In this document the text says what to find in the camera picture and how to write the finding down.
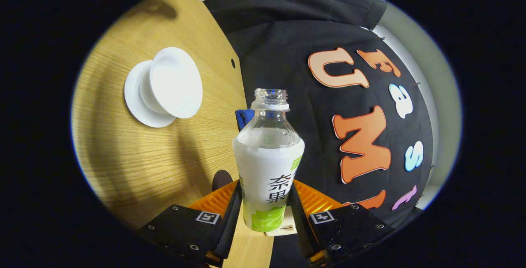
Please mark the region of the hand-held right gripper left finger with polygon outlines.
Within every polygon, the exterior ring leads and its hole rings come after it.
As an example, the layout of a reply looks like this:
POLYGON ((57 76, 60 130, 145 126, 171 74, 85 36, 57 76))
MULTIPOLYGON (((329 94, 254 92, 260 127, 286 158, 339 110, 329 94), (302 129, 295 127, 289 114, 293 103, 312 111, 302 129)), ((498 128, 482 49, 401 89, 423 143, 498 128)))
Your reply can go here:
POLYGON ((238 180, 190 206, 170 205, 139 234, 185 268, 221 268, 228 258, 242 204, 238 180))

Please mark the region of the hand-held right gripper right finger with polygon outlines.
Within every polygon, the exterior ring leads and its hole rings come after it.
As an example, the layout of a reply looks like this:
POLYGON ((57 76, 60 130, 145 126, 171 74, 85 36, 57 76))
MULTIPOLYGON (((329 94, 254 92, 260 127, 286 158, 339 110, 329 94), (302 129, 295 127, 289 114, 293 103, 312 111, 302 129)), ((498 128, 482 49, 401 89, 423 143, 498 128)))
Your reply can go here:
POLYGON ((394 229, 364 206, 344 206, 294 180, 288 196, 301 251, 309 266, 351 266, 394 229))

